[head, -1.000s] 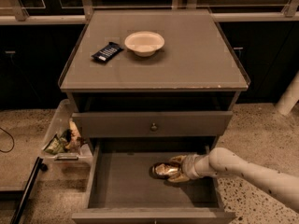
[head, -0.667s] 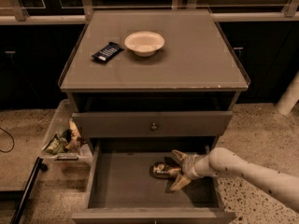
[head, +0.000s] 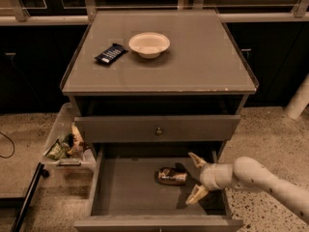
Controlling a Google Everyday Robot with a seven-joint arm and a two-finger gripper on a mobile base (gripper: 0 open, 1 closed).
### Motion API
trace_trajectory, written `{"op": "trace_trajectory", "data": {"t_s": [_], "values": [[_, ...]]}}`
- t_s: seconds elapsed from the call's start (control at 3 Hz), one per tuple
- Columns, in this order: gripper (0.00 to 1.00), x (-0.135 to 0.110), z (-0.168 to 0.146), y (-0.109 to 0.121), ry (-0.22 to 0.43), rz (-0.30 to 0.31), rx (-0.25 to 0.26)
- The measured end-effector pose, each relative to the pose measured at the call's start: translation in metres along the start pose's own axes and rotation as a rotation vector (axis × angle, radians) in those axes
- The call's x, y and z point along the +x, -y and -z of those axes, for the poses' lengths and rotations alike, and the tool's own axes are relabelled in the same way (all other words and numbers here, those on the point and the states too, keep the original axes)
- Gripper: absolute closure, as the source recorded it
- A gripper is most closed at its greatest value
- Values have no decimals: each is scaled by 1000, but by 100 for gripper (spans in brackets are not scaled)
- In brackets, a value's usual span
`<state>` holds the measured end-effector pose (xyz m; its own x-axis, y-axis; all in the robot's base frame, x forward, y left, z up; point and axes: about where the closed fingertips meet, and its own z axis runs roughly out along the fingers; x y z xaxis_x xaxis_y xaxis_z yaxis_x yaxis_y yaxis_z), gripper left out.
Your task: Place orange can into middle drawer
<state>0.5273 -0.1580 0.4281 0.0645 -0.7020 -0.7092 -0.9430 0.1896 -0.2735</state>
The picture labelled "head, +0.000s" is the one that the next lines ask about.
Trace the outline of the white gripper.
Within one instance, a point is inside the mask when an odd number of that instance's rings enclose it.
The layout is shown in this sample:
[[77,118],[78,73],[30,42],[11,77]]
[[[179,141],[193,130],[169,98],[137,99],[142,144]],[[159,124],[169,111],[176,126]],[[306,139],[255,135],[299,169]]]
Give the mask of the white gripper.
[[200,169],[200,183],[202,186],[195,185],[192,192],[187,197],[185,204],[196,204],[209,194],[209,190],[223,189],[225,186],[225,169],[218,163],[207,163],[196,154],[188,153],[194,165]]

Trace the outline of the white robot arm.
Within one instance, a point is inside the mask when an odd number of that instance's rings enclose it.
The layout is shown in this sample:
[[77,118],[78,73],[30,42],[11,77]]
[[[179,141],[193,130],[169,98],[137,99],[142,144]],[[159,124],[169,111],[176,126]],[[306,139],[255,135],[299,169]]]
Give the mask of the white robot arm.
[[262,190],[309,223],[309,191],[280,179],[255,159],[240,157],[233,163],[208,163],[192,152],[188,154],[200,170],[201,185],[194,186],[186,205],[197,203],[213,190]]

